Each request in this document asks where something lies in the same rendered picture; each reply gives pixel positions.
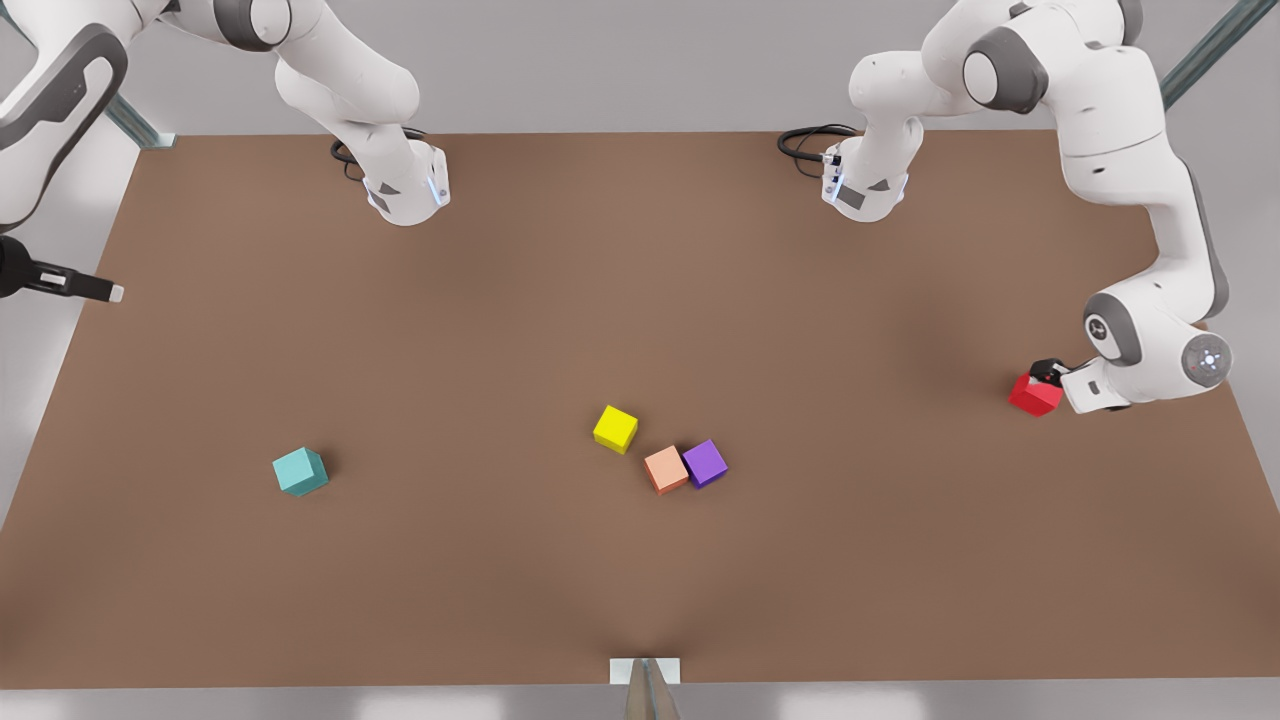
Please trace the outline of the red wooden cube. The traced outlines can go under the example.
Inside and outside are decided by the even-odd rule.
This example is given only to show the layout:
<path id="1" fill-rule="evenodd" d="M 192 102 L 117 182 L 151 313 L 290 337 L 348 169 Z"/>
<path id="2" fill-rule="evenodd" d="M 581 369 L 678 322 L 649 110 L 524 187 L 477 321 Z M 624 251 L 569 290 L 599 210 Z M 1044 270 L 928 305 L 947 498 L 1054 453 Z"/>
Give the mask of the red wooden cube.
<path id="1" fill-rule="evenodd" d="M 1062 396 L 1061 387 L 1042 382 L 1030 373 L 1023 373 L 1015 380 L 1007 401 L 1032 416 L 1043 416 L 1060 405 Z"/>

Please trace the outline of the teal blue wooden cube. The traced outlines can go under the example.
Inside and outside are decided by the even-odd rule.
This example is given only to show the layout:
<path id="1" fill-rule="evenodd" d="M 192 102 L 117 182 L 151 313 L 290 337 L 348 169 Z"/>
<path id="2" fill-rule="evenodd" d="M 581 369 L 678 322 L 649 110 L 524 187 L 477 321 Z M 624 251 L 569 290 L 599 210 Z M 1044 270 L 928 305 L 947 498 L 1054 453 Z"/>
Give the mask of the teal blue wooden cube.
<path id="1" fill-rule="evenodd" d="M 321 456 L 306 447 L 278 457 L 271 468 L 279 488 L 294 497 L 307 495 L 329 482 Z"/>

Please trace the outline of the purple wooden cube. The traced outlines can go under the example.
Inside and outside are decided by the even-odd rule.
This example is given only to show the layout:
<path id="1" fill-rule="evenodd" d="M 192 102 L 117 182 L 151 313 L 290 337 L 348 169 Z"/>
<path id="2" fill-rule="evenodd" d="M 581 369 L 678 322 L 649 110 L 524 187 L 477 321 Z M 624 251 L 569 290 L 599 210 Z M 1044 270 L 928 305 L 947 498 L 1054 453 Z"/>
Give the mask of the purple wooden cube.
<path id="1" fill-rule="evenodd" d="M 689 479 L 696 488 L 709 486 L 727 473 L 728 465 L 713 439 L 705 439 L 681 454 Z"/>

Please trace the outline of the peach orange wooden cube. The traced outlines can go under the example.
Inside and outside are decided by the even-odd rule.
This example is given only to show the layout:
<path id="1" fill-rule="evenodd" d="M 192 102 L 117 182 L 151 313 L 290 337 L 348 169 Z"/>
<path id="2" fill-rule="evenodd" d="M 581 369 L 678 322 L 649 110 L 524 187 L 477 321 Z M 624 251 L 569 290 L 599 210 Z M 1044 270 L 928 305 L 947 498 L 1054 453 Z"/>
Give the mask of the peach orange wooden cube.
<path id="1" fill-rule="evenodd" d="M 675 445 L 646 456 L 644 466 L 659 496 L 689 483 L 689 469 Z"/>

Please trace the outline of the yellow wooden cube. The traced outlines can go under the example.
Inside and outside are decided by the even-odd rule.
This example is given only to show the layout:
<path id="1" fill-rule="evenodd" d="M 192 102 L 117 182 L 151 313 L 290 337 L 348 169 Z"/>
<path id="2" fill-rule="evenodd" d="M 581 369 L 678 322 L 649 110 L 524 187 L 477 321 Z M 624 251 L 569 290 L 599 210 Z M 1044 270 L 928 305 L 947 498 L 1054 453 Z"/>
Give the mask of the yellow wooden cube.
<path id="1" fill-rule="evenodd" d="M 607 405 L 598 419 L 593 437 L 595 442 L 617 454 L 626 454 L 637 433 L 637 419 L 612 405 Z"/>

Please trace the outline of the silver frame post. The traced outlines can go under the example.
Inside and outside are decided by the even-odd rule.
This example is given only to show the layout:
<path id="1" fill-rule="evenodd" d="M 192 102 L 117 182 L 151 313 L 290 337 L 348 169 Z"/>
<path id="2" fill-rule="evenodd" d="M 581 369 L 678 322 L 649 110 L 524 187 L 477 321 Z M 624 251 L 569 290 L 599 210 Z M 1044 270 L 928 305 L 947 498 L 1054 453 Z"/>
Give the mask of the silver frame post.
<path id="1" fill-rule="evenodd" d="M 175 145 L 174 133 L 163 133 L 146 120 L 122 95 L 113 97 L 104 114 L 140 149 L 172 149 Z"/>
<path id="2" fill-rule="evenodd" d="M 680 670 L 680 659 L 611 659 L 609 683 L 627 687 L 623 720 L 681 720 L 669 688 Z"/>
<path id="3" fill-rule="evenodd" d="M 1280 0 L 1236 0 L 1160 83 L 1167 111 L 1240 42 Z"/>

